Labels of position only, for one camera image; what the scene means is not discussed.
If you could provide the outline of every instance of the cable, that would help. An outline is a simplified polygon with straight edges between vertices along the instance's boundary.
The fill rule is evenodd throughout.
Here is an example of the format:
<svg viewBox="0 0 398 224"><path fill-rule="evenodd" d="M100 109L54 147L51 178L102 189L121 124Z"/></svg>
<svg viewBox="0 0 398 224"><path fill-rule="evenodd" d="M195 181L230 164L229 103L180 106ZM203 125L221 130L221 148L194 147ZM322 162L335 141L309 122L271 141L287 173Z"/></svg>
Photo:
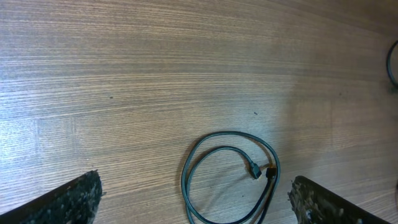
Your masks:
<svg viewBox="0 0 398 224"><path fill-rule="evenodd" d="M387 65L387 74L388 77L390 77L391 83L398 88L398 83L396 81L396 79L394 78L393 74L392 74L392 70L391 70L391 55L392 52L394 51L396 45L398 44L398 40L392 45L392 47L390 48L390 50L388 51L387 54L387 60L386 60L386 65Z"/></svg>
<svg viewBox="0 0 398 224"><path fill-rule="evenodd" d="M264 220L264 218L266 216L266 213L267 213L269 204L271 202L272 196L274 195L274 192L275 192L276 187L278 185L278 181L279 181L279 177L280 177L279 159L278 159L278 156L277 156L276 152L273 150L273 148L271 148L271 146L268 145L268 143L266 143L264 140L262 140L259 137L253 136L251 134L242 133L242 132L239 132L239 131L219 131L219 132L207 134L206 136L203 136L201 139L199 139L196 142L196 144L193 146L193 148L191 150L191 153L188 155L188 158L185 161L184 167L182 169L181 190L182 190L182 196L183 196L184 201L185 201L186 210L187 210L187 216L188 216L189 222L191 224L195 224L195 222L193 221L193 218L192 218L192 214L194 214L194 216L196 216L203 223L206 223L206 224L220 224L220 223L215 223L215 222L209 221L205 217L200 215L198 213L198 211L196 211L196 209L192 206L191 201L189 201L189 190L190 190L190 185L191 185L193 174L195 173L195 171L196 171L197 167L199 166L199 164L204 159L206 159L208 156L210 156L211 154L213 154L215 152L218 152L218 151L222 151L222 150L232 150L232 151L235 151L237 153L240 153L249 162L249 165L250 165L250 168L251 168L251 174L253 175L253 177L255 179L258 179L260 177L260 175L261 175L261 171L260 171L260 168L258 167L258 165L256 163L254 163L244 151L242 151L242 150L240 150L240 149L238 149L236 147L232 147L232 146L219 146L219 147L216 147L214 149L211 149L210 151L206 152L206 154L202 158L200 158L193 165L191 171L188 172L188 168L189 168L189 165L191 163L192 157L193 157L195 151L200 146L200 144L203 143L204 141L206 141L209 138L212 138L212 137L215 137L215 136L224 136L224 135L242 136L242 137L251 139L253 141L256 141L256 142L262 144L263 146L265 146L271 152L271 154L272 154L272 156L273 156L273 158L275 160L275 167L267 168L267 172L266 172L267 184L266 184L266 187L265 187L264 191L262 192L259 200L257 201L255 206L253 207L253 209L245 217L239 219L238 221L231 222L231 223L225 223L225 224L240 224L240 223L244 223L244 222L248 221L257 212L257 210L260 207L261 203L265 200L264 208L261 211L262 213L261 213L260 219L259 219L259 221L257 223L257 224L260 224L260 223L262 223L262 221Z"/></svg>

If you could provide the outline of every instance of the wooden surface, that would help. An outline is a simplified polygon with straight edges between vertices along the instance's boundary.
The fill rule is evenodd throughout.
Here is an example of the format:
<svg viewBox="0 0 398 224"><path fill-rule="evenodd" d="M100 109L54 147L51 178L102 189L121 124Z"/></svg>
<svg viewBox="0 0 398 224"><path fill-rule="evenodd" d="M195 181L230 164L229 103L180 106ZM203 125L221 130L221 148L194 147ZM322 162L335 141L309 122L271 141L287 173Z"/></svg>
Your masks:
<svg viewBox="0 0 398 224"><path fill-rule="evenodd" d="M282 178L265 223L296 223L304 175L398 223L398 92L385 58L397 1L0 1L0 213L88 170L107 194L95 223L187 223L180 173L193 142L254 134ZM264 151L240 138L260 165ZM209 157L191 198L244 216L265 180Z"/></svg>

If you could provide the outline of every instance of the wood grain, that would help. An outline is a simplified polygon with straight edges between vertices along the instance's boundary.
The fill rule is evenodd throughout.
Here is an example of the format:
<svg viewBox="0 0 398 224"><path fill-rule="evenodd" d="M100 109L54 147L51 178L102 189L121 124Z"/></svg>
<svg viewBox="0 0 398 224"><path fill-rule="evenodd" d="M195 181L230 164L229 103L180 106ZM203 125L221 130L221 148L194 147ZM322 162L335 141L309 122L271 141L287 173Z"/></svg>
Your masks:
<svg viewBox="0 0 398 224"><path fill-rule="evenodd" d="M180 173L220 130L266 140L282 178L266 223L296 223L304 175L398 222L398 95L385 58L397 1L0 2L0 213L98 169L95 223L187 223ZM261 148L241 138L201 147ZM193 204L228 222L255 204L234 153L209 157Z"/></svg>

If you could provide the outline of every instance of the black cable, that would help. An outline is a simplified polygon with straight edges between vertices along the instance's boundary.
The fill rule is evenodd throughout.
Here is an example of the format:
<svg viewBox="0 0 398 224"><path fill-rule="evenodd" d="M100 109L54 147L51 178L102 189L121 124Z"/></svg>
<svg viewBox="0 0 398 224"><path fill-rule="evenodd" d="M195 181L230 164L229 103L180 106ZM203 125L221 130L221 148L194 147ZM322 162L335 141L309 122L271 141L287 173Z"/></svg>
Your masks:
<svg viewBox="0 0 398 224"><path fill-rule="evenodd" d="M184 198L185 201L185 205L186 205L186 209L187 209L187 216L189 219L189 222L191 224L194 224L193 218L191 213L194 214L194 216L196 216L200 221L202 221L203 223L206 224L220 224L220 223L215 223L212 221L207 220L205 217L203 217L202 215L200 215L198 213L198 211L195 210L195 208L192 206L191 202L189 201L189 190L190 190L190 184L192 181L192 177L193 174L195 173L195 170L197 169L197 167L199 166L199 164L206 159L208 156L210 156L211 154L221 151L221 150L232 150L235 151L237 153L240 153L248 162L249 165L251 167L251 174L253 175L253 177L255 179L258 179L261 175L261 171L258 167L258 165L256 163L254 163L250 157L242 150L236 148L236 147L232 147L232 146L219 146L216 147L208 152L206 152L206 154L200 158L192 167L191 171L188 172L188 167L189 164L192 160L192 157L195 153L195 151L198 149L198 147L200 146L201 143L203 143L203 141L206 141L209 138L215 137L215 136L222 136L222 135L237 135L237 136L242 136L248 139L251 139L253 141L256 141L260 144L262 144L263 146L265 146L272 154L272 156L274 157L275 160L275 167L269 167L267 169L266 172L266 176L267 176L267 185L264 189L264 191L262 192L259 200L257 201L257 203L255 204L255 206L253 207L253 209L243 218L239 219L238 221L235 222L231 222L231 223L226 223L226 224L240 224L240 223L244 223L246 221L248 221L258 210L258 208L261 206L261 203L265 200L264 203L264 208L262 209L262 213L260 216L260 219L258 221L257 224L262 223L262 221L264 220L267 210L268 210L268 206L271 202L272 196L274 195L274 192L276 190L276 186L278 184L279 181L279 177L280 177L280 164L279 164L279 159L278 156L276 154L276 152L273 150L273 148L271 148L270 145L268 145L268 143L266 143L265 141L263 141L262 139L255 137L251 134L247 134L247 133L242 133L239 131L220 131L220 132L215 132L215 133L211 133L211 134L207 134L206 136L202 137L201 139L199 139L197 141L197 143L193 146L191 153L189 154L187 160L185 161L183 170L182 170L182 175L181 175L181 189L182 189L182 196Z"/></svg>
<svg viewBox="0 0 398 224"><path fill-rule="evenodd" d="M392 70L391 70L391 55L392 52L394 51L396 45L398 44L398 40L392 45L392 47L390 48L390 50L388 51L387 54L387 60L386 60L386 65L387 65L387 74L388 77L390 77L391 83L398 88L398 83L396 81L396 79L394 78L393 74L392 74Z"/></svg>

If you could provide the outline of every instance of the brown wood grain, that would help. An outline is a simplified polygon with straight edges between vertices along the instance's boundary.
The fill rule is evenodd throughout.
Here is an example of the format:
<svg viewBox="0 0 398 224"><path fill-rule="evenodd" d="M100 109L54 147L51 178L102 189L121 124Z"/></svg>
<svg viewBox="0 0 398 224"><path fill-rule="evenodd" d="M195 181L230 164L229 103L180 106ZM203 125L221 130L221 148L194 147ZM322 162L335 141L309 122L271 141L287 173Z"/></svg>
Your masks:
<svg viewBox="0 0 398 224"><path fill-rule="evenodd" d="M278 153L266 223L296 223L304 175L398 222L398 95L385 59L397 1L0 1L0 213L98 169L95 223L187 223L180 173L193 142L244 131ZM261 148L215 138L200 148ZM244 216L265 180L210 156L191 198Z"/></svg>

